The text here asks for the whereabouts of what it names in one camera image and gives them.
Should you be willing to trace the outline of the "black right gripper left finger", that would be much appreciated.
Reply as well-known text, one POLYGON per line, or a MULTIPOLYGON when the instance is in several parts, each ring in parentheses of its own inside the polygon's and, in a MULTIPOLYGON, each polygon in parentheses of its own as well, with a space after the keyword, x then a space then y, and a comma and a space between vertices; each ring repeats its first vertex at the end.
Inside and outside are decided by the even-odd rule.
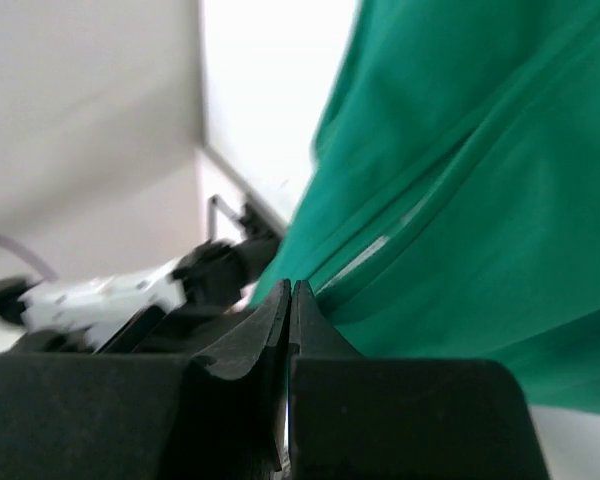
POLYGON ((53 330, 0 353, 0 479, 270 479, 284 452, 291 286, 180 348, 140 343, 150 307, 101 352, 53 330))

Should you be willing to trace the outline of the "green jacket white lining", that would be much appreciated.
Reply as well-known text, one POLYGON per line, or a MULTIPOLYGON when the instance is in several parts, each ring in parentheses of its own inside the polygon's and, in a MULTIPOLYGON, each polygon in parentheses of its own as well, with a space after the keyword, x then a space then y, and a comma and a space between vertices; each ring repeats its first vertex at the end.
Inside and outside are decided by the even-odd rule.
POLYGON ((364 1, 283 278, 372 357, 600 414, 600 1, 364 1))

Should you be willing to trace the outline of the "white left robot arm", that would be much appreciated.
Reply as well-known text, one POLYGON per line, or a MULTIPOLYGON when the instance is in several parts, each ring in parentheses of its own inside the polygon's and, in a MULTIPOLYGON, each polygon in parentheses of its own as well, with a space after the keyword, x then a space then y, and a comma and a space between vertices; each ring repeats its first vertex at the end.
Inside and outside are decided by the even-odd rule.
POLYGON ((51 350, 105 351, 134 333, 150 333, 137 317, 152 307, 160 318, 225 313, 278 246, 272 236, 211 241, 157 267, 78 283, 6 277, 0 279, 0 326, 45 336, 51 350))

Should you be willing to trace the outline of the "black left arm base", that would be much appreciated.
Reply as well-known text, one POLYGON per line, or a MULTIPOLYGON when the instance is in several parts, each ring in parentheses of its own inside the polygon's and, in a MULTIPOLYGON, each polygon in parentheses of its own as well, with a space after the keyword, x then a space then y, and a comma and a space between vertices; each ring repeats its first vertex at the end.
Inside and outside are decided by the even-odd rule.
POLYGON ((217 213, 240 229, 246 241, 268 241, 277 249, 285 235, 283 223, 254 196, 247 194, 241 211, 234 211, 219 195, 207 201, 207 234, 209 241, 217 238, 217 213))

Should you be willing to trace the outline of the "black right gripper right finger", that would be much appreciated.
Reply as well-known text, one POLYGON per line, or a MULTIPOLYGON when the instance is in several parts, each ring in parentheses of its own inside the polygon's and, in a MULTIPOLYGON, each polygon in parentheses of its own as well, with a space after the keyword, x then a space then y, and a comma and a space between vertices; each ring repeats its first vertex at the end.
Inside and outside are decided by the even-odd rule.
POLYGON ((525 396, 502 365, 361 355, 298 282, 290 312, 296 479, 545 479, 525 396))

